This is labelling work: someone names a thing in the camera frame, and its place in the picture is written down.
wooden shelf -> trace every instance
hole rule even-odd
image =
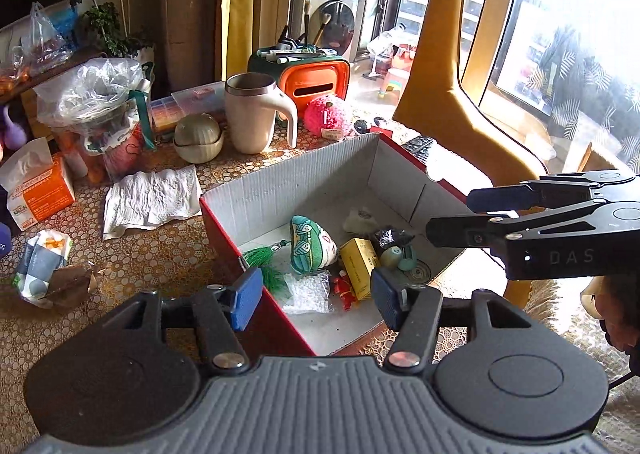
[[[44,73],[41,73],[40,75],[36,75],[30,78],[29,80],[27,80],[26,82],[23,82],[22,84],[18,84],[15,88],[13,88],[8,93],[5,93],[4,95],[0,96],[0,106],[2,106],[3,104],[6,104],[10,100],[13,100],[15,97],[18,97],[19,95],[23,94],[25,91],[28,91],[31,88],[36,87],[38,84],[42,84],[43,82],[60,75],[60,73],[64,73],[65,71],[71,68],[75,68],[76,66],[84,64],[89,59],[93,59],[100,56],[104,56],[104,53],[102,53],[100,50],[98,50],[93,46],[81,48],[78,51],[76,51],[70,57],[69,60],[67,60],[66,62],[63,62],[60,66],[56,66],[55,68],[52,68],[50,70],[45,71]]]

small yellow carton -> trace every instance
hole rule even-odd
[[[344,269],[358,300],[371,295],[371,271],[380,266],[371,241],[353,238],[340,248]]]

green tassel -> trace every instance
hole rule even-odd
[[[262,271],[262,283],[269,293],[276,295],[283,290],[287,290],[287,283],[284,282],[284,276],[281,272],[271,266],[273,254],[280,250],[283,246],[287,246],[289,241],[281,240],[271,246],[261,246],[254,248],[243,254],[249,266],[258,266]]]

gray ribbed panel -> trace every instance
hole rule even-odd
[[[129,446],[96,449],[44,437],[25,452],[604,454],[607,451],[587,435],[561,446],[543,447],[486,439],[444,413],[420,380],[385,373],[372,357],[269,357],[250,374],[211,382],[190,415],[154,438]]]

pink fluffy ball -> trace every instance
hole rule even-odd
[[[351,120],[351,106],[333,94],[314,98],[306,105],[305,127],[318,138],[322,137],[322,129],[344,129],[347,134]]]

